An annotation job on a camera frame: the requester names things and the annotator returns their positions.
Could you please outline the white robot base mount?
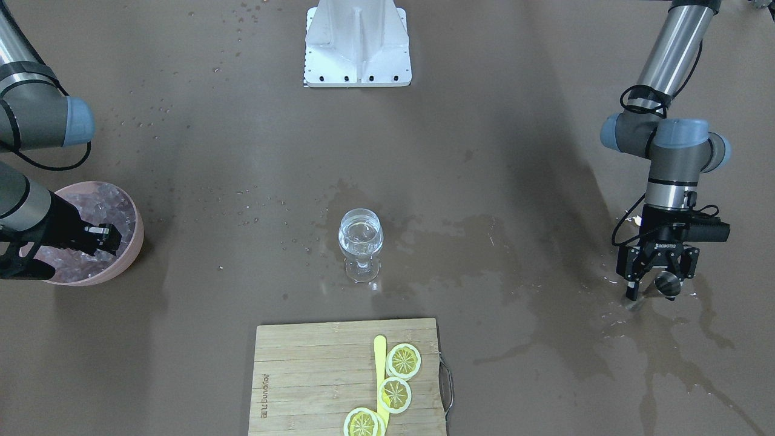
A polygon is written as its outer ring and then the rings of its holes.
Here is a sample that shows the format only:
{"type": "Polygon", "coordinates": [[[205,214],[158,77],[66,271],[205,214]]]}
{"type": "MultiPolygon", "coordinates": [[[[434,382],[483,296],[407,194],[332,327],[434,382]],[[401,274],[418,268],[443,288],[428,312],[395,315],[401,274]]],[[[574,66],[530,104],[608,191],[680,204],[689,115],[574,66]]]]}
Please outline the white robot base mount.
{"type": "Polygon", "coordinates": [[[303,84],[310,88],[407,87],[407,12],[393,1],[320,1],[305,18],[303,84]]]}

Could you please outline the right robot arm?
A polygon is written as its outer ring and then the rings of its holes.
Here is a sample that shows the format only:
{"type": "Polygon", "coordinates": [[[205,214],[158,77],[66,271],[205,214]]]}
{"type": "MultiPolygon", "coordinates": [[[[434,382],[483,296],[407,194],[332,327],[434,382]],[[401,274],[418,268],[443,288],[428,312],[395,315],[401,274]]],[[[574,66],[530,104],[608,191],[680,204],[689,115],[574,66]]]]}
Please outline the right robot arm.
{"type": "MultiPolygon", "coordinates": [[[[54,171],[28,157],[27,151],[90,146],[94,133],[89,105],[64,90],[2,4],[2,152],[54,171]]],[[[2,165],[2,233],[9,241],[89,255],[115,255],[122,239],[114,225],[83,220],[75,206],[8,165],[2,165]]]]}

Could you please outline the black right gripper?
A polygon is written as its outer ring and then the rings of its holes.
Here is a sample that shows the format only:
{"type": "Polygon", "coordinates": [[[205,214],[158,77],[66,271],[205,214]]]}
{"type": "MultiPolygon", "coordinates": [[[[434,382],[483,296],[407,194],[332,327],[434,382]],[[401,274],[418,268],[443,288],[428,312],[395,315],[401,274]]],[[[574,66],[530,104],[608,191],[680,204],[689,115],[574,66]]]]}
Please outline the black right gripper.
{"type": "Polygon", "coordinates": [[[116,256],[120,232],[110,223],[91,225],[81,219],[72,204],[55,193],[47,194],[48,205],[36,224],[36,246],[81,251],[89,256],[106,253],[116,256]]]}

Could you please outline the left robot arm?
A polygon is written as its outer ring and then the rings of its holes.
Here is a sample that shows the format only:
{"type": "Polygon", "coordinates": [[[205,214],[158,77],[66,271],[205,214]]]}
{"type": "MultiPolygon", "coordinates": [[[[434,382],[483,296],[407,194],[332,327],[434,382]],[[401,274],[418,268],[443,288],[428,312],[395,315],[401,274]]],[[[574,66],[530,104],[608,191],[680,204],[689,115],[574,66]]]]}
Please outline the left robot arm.
{"type": "Polygon", "coordinates": [[[696,243],[724,243],[730,226],[715,205],[698,208],[701,174],[722,168],[733,149],[711,132],[705,119],[674,118],[670,105],[684,90],[701,56],[719,1],[673,1],[639,79],[620,95],[620,113],[601,127],[603,146],[647,159],[645,193],[626,212],[641,210],[639,231],[611,243],[618,249],[616,271],[627,282],[631,309],[645,298],[675,300],[699,260],[696,243]]]}

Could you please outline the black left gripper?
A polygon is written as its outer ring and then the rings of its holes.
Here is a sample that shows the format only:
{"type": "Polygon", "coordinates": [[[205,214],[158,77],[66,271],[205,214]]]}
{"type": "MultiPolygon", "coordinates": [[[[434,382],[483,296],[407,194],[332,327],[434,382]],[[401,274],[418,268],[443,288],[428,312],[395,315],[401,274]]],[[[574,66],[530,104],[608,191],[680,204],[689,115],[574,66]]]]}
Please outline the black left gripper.
{"type": "Polygon", "coordinates": [[[640,282],[648,271],[663,268],[679,282],[696,275],[699,249],[687,245],[696,212],[645,205],[641,226],[634,237],[617,241],[616,273],[627,281],[625,298],[639,300],[640,282]]]}

